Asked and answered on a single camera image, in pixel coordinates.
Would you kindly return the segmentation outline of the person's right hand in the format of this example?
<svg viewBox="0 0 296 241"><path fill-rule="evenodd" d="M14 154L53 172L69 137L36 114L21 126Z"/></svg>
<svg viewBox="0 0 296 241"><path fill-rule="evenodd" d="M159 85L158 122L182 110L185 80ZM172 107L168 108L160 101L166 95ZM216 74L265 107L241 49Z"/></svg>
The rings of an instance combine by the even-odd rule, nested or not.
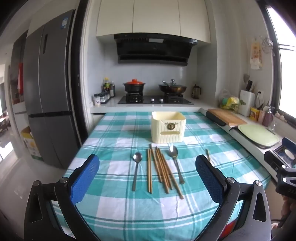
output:
<svg viewBox="0 0 296 241"><path fill-rule="evenodd" d="M283 206L281 209L281 218L286 217L290 212L295 209L296 200L287 196L282 196Z"/></svg>

